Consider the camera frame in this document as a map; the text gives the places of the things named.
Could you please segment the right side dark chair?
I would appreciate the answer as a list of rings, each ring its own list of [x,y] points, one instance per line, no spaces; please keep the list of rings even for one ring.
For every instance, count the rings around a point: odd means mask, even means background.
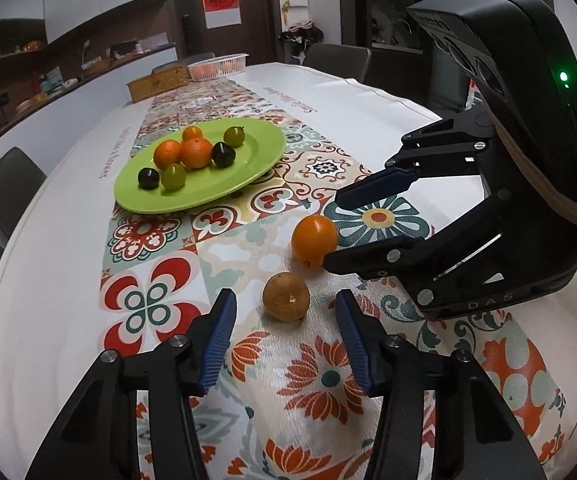
[[[372,51],[366,47],[320,42],[313,44],[305,52],[302,65],[328,75],[363,82],[369,71],[371,58]]]

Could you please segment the woven wicker box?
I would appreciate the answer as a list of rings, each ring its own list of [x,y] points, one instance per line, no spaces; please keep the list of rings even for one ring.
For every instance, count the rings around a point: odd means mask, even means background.
[[[127,84],[127,87],[131,101],[137,103],[184,87],[190,82],[191,78],[188,69],[184,65],[179,65],[134,79]]]

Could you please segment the black bag on rack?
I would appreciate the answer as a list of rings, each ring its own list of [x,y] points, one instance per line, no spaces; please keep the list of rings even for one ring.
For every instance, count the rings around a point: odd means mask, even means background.
[[[289,58],[300,58],[313,44],[324,40],[324,32],[312,20],[298,22],[280,33],[279,40]]]

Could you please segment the green plum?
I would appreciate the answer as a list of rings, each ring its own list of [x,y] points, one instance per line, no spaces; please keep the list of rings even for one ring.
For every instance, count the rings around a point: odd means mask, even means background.
[[[167,192],[183,188],[186,182],[186,170],[181,164],[171,164],[162,171],[162,186]]]
[[[223,133],[223,142],[231,148],[239,148],[244,144],[246,133],[241,126],[232,126]]]

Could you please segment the brown longan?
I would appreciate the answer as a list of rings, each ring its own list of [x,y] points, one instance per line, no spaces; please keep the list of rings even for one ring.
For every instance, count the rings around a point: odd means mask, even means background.
[[[310,307],[310,292],[305,281],[297,274],[274,274],[262,292],[264,312],[282,322],[301,320]]]

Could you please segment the white kitchen counter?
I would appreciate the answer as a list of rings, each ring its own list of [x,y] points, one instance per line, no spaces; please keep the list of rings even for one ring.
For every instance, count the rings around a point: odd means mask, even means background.
[[[131,101],[129,82],[176,58],[175,47],[163,47],[62,93],[0,136],[0,158],[11,148],[20,148],[49,174],[84,134]]]

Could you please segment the dark plum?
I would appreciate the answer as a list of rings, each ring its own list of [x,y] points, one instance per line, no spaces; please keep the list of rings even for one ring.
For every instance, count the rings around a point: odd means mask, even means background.
[[[217,142],[212,148],[211,159],[219,168],[228,168],[235,162],[236,152],[229,144]]]
[[[138,185],[142,190],[151,191],[159,187],[159,171],[152,167],[142,168],[138,173]]]

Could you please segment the far end dark chair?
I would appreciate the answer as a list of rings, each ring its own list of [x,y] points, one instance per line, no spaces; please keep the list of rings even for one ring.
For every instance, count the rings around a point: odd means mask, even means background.
[[[163,70],[169,70],[169,68],[177,67],[177,66],[189,66],[189,65],[197,63],[197,62],[210,60],[211,58],[214,58],[214,57],[215,57],[214,52],[203,52],[203,53],[194,54],[191,56],[187,56],[186,58],[182,58],[182,60],[172,61],[172,62],[169,62],[166,64],[156,66],[152,69],[152,73],[157,74],[157,73],[162,72]]]

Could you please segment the orange mandarin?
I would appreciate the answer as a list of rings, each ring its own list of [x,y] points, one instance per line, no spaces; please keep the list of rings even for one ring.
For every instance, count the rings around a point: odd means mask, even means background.
[[[203,139],[204,133],[197,125],[190,125],[183,129],[181,139],[183,142],[192,139]]]
[[[212,144],[207,139],[192,139],[181,143],[180,162],[191,170],[211,164]]]
[[[320,268],[324,257],[335,252],[337,245],[338,232],[334,222],[320,214],[301,219],[291,234],[291,253],[311,268]]]
[[[153,162],[159,170],[166,170],[169,166],[180,162],[181,143],[176,140],[165,140],[155,148]]]

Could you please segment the clear plastic fruit container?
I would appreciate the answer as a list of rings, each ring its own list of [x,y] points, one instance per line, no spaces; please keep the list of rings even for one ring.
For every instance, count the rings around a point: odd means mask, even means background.
[[[241,73],[246,68],[248,54],[236,53],[207,58],[188,66],[192,81],[200,82]]]

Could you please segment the dark wooden door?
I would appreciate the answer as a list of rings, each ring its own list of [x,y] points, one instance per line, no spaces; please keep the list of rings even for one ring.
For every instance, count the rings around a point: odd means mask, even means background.
[[[280,58],[279,0],[168,0],[177,56],[246,53],[247,63]]]

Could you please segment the patterned table runner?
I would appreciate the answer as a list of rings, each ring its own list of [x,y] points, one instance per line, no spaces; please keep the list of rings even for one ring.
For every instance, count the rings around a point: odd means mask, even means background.
[[[435,229],[406,198],[340,209],[335,192],[365,167],[325,136],[227,79],[156,96],[132,151],[171,156],[184,129],[216,143],[229,126],[283,138],[278,163],[251,185],[188,212],[116,208],[103,256],[105,348],[153,349],[205,313],[220,290],[238,320],[218,382],[192,399],[200,454],[214,479],[359,479],[381,403],[355,382],[335,321],[349,288],[361,310],[424,351],[466,349],[493,380],[546,471],[566,442],[565,396],[509,312],[429,322],[393,278],[335,276],[330,249]]]

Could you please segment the white tablecloth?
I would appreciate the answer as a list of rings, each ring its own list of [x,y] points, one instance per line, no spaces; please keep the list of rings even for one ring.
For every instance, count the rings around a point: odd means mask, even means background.
[[[257,183],[206,207],[147,218],[117,207],[120,169],[140,148],[194,122],[253,117],[286,152]],[[154,348],[206,311],[221,288],[238,322],[218,384],[192,408],[214,479],[359,479],[378,400],[354,383],[331,300],[361,308],[423,350],[474,352],[523,423],[546,475],[577,466],[577,274],[561,292],[471,318],[428,322],[393,278],[306,273],[307,317],[265,318],[261,292],[295,271],[289,240],[325,214],[343,242],[433,235],[482,196],[473,178],[426,181],[346,212],[337,188],[381,169],[430,110],[357,81],[279,63],[189,84],[115,110],[50,174],[0,262],[0,468],[20,479],[54,418],[106,348]]]

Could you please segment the clear water bottle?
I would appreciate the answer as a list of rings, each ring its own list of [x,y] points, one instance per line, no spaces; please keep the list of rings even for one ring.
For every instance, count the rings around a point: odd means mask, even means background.
[[[477,87],[476,80],[471,78],[469,80],[464,110],[471,110],[474,106],[478,106],[482,103],[483,97],[479,88]]]

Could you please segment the green plate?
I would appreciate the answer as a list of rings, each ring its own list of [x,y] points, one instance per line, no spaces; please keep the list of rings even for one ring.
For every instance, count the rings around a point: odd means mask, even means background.
[[[137,214],[206,205],[268,172],[286,148],[279,127],[235,117],[200,122],[189,140],[171,132],[132,155],[114,185],[116,203]]]

